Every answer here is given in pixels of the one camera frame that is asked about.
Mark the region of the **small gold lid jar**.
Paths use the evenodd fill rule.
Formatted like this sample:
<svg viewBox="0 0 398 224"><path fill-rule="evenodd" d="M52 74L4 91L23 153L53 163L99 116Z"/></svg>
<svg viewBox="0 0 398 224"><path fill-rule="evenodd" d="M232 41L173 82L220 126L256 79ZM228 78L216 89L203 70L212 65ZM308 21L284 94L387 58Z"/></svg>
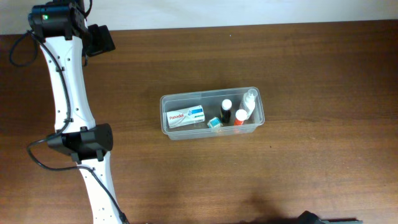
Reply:
<svg viewBox="0 0 398 224"><path fill-rule="evenodd" d="M214 117L207 122L207 125L213 131L219 131L223 127L223 123L218 117Z"/></svg>

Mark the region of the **black bottle white cap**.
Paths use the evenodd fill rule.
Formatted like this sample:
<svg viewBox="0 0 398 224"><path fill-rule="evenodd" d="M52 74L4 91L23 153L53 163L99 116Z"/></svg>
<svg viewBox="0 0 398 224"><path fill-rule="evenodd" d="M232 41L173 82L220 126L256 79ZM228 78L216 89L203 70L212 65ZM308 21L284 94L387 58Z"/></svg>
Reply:
<svg viewBox="0 0 398 224"><path fill-rule="evenodd" d="M229 123L231 117L232 101L225 99L221 102L221 122Z"/></svg>

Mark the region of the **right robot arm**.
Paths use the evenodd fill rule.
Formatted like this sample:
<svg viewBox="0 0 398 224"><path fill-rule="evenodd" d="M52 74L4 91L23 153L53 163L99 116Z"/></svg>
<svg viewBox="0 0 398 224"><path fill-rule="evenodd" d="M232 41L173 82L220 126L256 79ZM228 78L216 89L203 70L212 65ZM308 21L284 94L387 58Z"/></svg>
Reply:
<svg viewBox="0 0 398 224"><path fill-rule="evenodd" d="M316 214L304 211L295 221L296 224L363 224L362 220L357 219L337 219L323 220Z"/></svg>

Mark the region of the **white spray bottle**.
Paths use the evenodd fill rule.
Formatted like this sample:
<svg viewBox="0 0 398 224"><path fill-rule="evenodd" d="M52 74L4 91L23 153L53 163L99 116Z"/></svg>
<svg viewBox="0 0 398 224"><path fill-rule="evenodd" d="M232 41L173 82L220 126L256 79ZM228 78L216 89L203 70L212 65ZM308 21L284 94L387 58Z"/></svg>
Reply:
<svg viewBox="0 0 398 224"><path fill-rule="evenodd" d="M249 89L241 100L239 109L247 113L246 120L250 118L256 107L257 91L253 88Z"/></svg>

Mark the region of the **white Panadol medicine box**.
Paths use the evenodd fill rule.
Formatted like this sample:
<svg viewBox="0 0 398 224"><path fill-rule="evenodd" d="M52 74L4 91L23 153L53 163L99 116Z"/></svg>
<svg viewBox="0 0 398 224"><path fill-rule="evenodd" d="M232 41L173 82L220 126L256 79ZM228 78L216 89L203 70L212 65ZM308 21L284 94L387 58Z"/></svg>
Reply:
<svg viewBox="0 0 398 224"><path fill-rule="evenodd" d="M169 128L178 128L205 121L202 105L166 112Z"/></svg>

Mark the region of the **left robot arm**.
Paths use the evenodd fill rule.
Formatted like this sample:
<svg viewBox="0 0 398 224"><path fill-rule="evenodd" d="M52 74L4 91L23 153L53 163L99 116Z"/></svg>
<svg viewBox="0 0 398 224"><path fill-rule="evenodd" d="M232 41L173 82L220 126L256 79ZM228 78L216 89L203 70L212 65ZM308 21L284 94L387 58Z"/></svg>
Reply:
<svg viewBox="0 0 398 224"><path fill-rule="evenodd" d="M83 78L88 58L115 50L107 26L87 25L83 1L50 1L28 15L29 35L38 42L49 68L55 102L55 132L43 142L72 159L80 171L94 223L127 223L111 177L113 133L96 124Z"/></svg>

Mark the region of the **orange tube white cap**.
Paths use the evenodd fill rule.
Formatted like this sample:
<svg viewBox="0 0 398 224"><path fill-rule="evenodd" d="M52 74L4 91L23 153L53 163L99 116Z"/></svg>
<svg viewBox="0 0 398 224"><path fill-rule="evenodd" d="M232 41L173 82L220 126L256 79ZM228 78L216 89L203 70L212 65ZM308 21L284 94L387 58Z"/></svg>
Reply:
<svg viewBox="0 0 398 224"><path fill-rule="evenodd" d="M235 114L234 125L235 126L243 125L247 116L248 116L248 114L247 114L246 110L244 110L244 109L237 110L236 114Z"/></svg>

